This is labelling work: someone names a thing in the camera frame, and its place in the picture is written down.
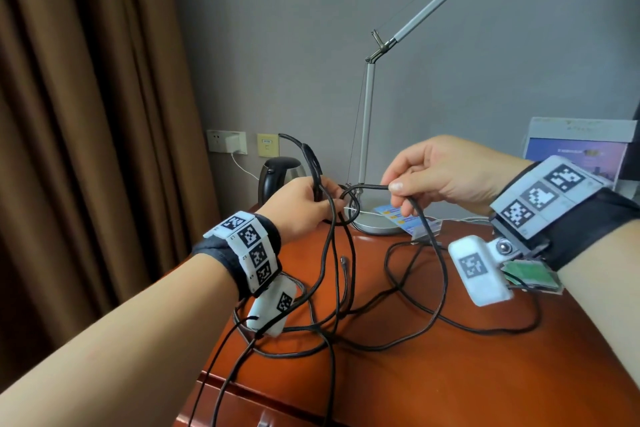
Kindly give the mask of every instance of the desk surface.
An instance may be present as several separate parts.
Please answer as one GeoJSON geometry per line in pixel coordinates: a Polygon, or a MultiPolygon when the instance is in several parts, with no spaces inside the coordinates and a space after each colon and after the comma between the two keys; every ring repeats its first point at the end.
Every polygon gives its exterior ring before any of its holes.
{"type": "MultiPolygon", "coordinates": [[[[306,239],[285,246],[280,253],[284,270],[313,284],[327,230],[321,225],[306,239]]],[[[446,223],[440,240],[448,245],[452,239],[472,233],[488,238],[490,229],[446,223]]],[[[383,257],[389,245],[406,237],[374,238],[355,232],[354,239],[357,307],[388,288],[383,257]]],[[[337,244],[339,254],[349,256],[341,230],[337,244]]],[[[390,268],[396,277],[412,252],[412,247],[404,247],[394,253],[390,268]]],[[[514,300],[476,307],[447,253],[445,257],[449,267],[445,316],[476,328],[518,327],[531,322],[531,298],[522,291],[516,291],[514,300]]],[[[331,261],[314,296],[318,318],[335,308],[334,281],[331,261]]],[[[435,309],[442,293],[442,274],[433,250],[422,252],[406,288],[435,309]]],[[[437,321],[426,334],[382,353],[359,353],[337,346],[334,420],[350,427],[640,425],[640,391],[596,327],[567,292],[563,296],[540,295],[542,324],[528,334],[483,337],[437,321]]],[[[417,331],[429,318],[394,294],[365,315],[341,321],[339,331],[363,344],[381,344],[417,331]]],[[[308,309],[301,307],[289,316],[287,325],[308,322],[308,309]]],[[[264,339],[262,348],[300,351],[320,341],[315,334],[290,333],[264,339]]],[[[213,374],[224,378],[244,347],[242,338],[234,334],[213,374]]],[[[237,384],[324,415],[330,384],[328,351],[294,360],[252,355],[241,368],[237,384]]]]}

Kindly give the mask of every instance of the desk drawer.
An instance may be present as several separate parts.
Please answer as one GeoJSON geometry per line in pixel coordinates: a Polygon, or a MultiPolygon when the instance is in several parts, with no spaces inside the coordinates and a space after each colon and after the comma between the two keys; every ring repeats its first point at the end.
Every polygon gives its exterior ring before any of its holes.
{"type": "MultiPolygon", "coordinates": [[[[182,407],[180,415],[173,423],[173,427],[186,427],[196,399],[200,383],[197,382],[189,395],[186,404],[182,407]]],[[[198,402],[198,409],[192,422],[192,427],[206,427],[211,422],[213,409],[216,405],[220,390],[205,385],[202,397],[198,402]]],[[[314,427],[309,422],[302,421],[278,410],[265,407],[260,403],[246,398],[238,397],[233,393],[225,393],[225,398],[220,406],[218,414],[218,427],[314,427]]]]}

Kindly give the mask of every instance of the lamp base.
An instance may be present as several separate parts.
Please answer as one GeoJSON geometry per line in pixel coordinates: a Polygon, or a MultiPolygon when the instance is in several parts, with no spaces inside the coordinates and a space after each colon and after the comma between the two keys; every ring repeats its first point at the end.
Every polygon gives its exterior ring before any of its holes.
{"type": "MultiPolygon", "coordinates": [[[[402,228],[398,227],[388,218],[385,218],[380,214],[370,214],[375,213],[374,209],[378,206],[389,204],[388,196],[372,197],[371,192],[367,191],[360,196],[359,201],[360,210],[366,211],[366,213],[361,212],[355,221],[351,223],[353,228],[364,234],[376,236],[389,236],[405,233],[402,228]]],[[[349,211],[349,217],[351,217],[353,213],[353,211],[349,211]]]]}

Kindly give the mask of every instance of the wristband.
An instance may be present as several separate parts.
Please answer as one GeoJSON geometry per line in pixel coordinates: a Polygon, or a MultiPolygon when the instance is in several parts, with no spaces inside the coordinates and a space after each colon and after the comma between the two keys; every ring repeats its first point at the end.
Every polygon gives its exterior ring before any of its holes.
{"type": "Polygon", "coordinates": [[[206,253],[223,264],[241,299],[259,296],[282,270],[276,258],[280,234],[264,216],[239,211],[203,236],[193,253],[206,253]]]}
{"type": "Polygon", "coordinates": [[[600,238],[640,218],[608,180],[560,156],[529,166],[491,204],[492,225],[525,257],[558,271],[600,238]]]}

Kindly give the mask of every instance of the gray wall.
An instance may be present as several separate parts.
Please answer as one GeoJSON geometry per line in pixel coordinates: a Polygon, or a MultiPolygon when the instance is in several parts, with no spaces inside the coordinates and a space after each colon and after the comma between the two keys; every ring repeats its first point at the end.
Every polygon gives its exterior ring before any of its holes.
{"type": "MultiPolygon", "coordinates": [[[[177,0],[204,128],[246,131],[254,173],[255,133],[290,133],[345,182],[369,33],[388,39],[429,0],[410,1],[177,0]]],[[[629,118],[639,74],[640,0],[450,0],[377,64],[367,181],[439,133],[520,153],[535,115],[629,118]]],[[[223,213],[257,201],[229,155],[211,165],[223,213]]]]}

